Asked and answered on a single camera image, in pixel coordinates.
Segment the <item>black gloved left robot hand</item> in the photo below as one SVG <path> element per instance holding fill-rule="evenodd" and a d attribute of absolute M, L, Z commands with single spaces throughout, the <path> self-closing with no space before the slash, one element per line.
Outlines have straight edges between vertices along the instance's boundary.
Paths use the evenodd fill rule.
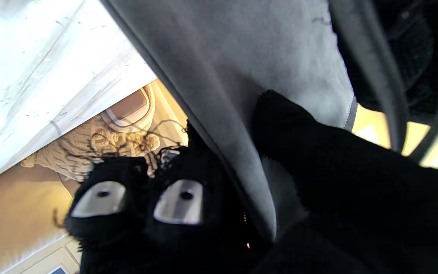
<path fill-rule="evenodd" d="M 407 96 L 410 121 L 438 113 L 438 0 L 375 0 Z"/>

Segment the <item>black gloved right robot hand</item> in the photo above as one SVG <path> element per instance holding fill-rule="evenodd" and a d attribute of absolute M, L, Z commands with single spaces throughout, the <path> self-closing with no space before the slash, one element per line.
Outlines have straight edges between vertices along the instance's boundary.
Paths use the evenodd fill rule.
<path fill-rule="evenodd" d="M 80 274 L 438 274 L 438 169 L 339 128 L 268 90 L 253 140 L 294 179 L 306 210 L 259 236 L 224 165 L 187 124 L 188 146 L 109 157 L 75 193 L 64 226 Z"/>

